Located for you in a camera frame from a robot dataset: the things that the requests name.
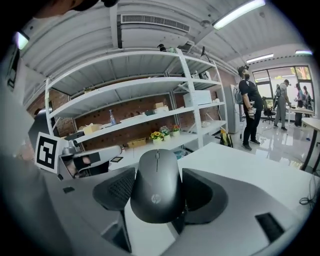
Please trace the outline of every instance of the person in gray clothes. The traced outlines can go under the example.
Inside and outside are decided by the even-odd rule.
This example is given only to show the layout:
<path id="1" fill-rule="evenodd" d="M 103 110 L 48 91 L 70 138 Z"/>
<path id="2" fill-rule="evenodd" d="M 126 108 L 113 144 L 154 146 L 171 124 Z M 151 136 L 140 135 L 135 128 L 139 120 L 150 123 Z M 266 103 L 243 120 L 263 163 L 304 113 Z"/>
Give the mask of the person in gray clothes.
<path id="1" fill-rule="evenodd" d="M 281 117 L 281 129 L 287 131 L 285 127 L 286 123 L 286 102 L 288 103 L 289 107 L 291 108 L 291 103 L 288 98 L 287 87 L 289 86 L 288 79 L 284 80 L 283 83 L 277 88 L 275 96 L 277 99 L 277 108 L 276 108 L 276 115 L 274 120 L 273 127 L 278 127 L 278 122 Z"/>

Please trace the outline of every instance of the ceiling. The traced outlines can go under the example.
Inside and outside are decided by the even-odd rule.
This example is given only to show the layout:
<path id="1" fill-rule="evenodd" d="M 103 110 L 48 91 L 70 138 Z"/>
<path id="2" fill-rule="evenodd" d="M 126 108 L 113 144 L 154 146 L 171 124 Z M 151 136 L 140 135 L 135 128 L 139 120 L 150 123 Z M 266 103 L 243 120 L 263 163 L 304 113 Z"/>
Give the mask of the ceiling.
<path id="1" fill-rule="evenodd" d="M 21 51 L 26 66 L 40 74 L 29 79 L 24 103 L 42 90 L 43 77 L 56 77 L 87 60 L 119 51 L 118 48 L 166 48 L 195 44 L 190 54 L 205 46 L 211 57 L 234 68 L 243 60 L 264 53 L 275 58 L 305 49 L 303 40 L 286 18 L 269 3 L 253 10 L 220 30 L 201 26 L 223 17 L 247 0 L 120 0 L 110 9 L 99 2 L 85 12 L 70 11 L 63 16 L 33 19 L 23 29 L 30 37 Z M 152 15 L 178 21 L 189 33 L 161 25 L 121 24 L 120 15 Z"/>

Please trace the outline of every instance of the white desk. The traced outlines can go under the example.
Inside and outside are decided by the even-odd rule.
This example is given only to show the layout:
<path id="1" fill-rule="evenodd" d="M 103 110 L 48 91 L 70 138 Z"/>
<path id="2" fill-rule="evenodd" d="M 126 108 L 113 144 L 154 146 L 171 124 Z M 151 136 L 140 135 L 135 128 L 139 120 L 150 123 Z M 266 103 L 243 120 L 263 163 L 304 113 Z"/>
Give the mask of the white desk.
<path id="1" fill-rule="evenodd" d="M 312 135 L 309 151 L 308 151 L 308 154 L 306 155 L 303 165 L 301 166 L 301 170 L 304 171 L 309 163 L 312 152 L 315 148 L 317 133 L 320 132 L 320 120 L 315 118 L 305 117 L 305 118 L 302 118 L 302 123 L 304 123 L 306 126 L 313 128 L 313 135 Z M 318 158 L 315 161 L 312 172 L 315 172 L 317 170 L 317 166 L 319 162 L 320 162 L 320 154 L 318 155 Z"/>
<path id="2" fill-rule="evenodd" d="M 209 143 L 179 159 L 178 166 L 180 174 L 183 168 L 190 168 L 253 184 L 285 205 L 301 220 L 309 213 L 309 206 L 300 205 L 299 200 L 309 194 L 312 175 L 296 168 L 216 143 Z M 133 234 L 129 238 L 135 255 L 158 256 L 176 240 L 168 226 L 139 220 L 132 212 L 130 201 L 125 208 L 125 216 L 130 219 L 126 224 L 128 232 Z M 193 234 L 188 234 L 184 239 L 192 241 Z M 238 255 L 244 255 L 245 252 L 246 249 L 240 249 Z"/>
<path id="3" fill-rule="evenodd" d="M 311 115 L 311 116 L 313 116 L 315 114 L 312 110 L 306 109 L 304 107 L 296 107 L 296 108 L 289 107 L 289 108 L 287 108 L 287 110 L 288 110 L 288 125 L 289 126 L 290 126 L 290 114 L 291 114 L 291 112 L 307 114 L 307 115 Z"/>

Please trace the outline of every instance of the office chair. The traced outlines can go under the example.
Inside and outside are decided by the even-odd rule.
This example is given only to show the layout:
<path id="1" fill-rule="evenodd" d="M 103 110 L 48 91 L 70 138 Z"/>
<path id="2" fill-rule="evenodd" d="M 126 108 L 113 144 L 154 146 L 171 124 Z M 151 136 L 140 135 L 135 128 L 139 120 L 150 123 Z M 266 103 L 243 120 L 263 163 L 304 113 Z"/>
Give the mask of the office chair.
<path id="1" fill-rule="evenodd" d="M 264 119 L 262 122 L 269 121 L 269 125 L 270 125 L 270 121 L 271 122 L 275 121 L 274 119 L 272 119 L 272 116 L 274 116 L 276 113 L 272 111 L 272 108 L 268 108 L 266 97 L 262 97 L 262 101 L 263 101 L 263 114 L 267 116 L 267 118 Z"/>

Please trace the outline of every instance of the glove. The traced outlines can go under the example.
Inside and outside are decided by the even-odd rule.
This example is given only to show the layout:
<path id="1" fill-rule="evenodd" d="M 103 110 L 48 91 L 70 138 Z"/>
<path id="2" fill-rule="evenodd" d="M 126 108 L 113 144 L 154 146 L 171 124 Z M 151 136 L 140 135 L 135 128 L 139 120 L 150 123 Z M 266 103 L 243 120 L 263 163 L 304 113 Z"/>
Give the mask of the glove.
<path id="1" fill-rule="evenodd" d="M 248 115 L 249 115 L 250 118 L 255 119 L 255 114 L 254 114 L 254 111 L 252 109 L 248 110 Z"/>

